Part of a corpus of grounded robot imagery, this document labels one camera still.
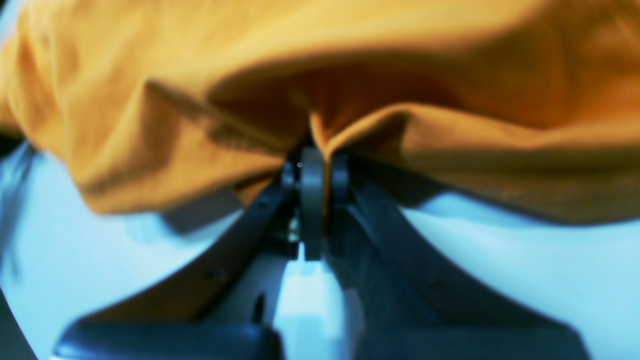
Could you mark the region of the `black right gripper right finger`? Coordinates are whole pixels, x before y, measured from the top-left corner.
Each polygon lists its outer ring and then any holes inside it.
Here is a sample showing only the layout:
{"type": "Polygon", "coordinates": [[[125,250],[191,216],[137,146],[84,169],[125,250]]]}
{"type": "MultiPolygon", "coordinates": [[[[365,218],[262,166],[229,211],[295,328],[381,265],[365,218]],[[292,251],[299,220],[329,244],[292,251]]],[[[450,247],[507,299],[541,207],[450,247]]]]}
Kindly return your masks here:
{"type": "Polygon", "coordinates": [[[357,360],[587,360],[579,335],[482,283],[402,214],[439,183],[352,153],[300,152],[301,239],[355,292],[357,360]]]}

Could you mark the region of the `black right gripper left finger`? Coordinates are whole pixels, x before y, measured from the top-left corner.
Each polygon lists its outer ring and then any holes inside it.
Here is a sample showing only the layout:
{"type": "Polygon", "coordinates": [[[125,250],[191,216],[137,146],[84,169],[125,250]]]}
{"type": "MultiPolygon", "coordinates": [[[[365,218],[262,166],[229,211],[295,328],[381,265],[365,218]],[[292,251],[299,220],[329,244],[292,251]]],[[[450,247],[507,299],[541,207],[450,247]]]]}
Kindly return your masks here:
{"type": "Polygon", "coordinates": [[[274,326],[298,170],[282,168],[210,248],[153,287],[71,324],[55,360],[283,360],[274,326]]]}

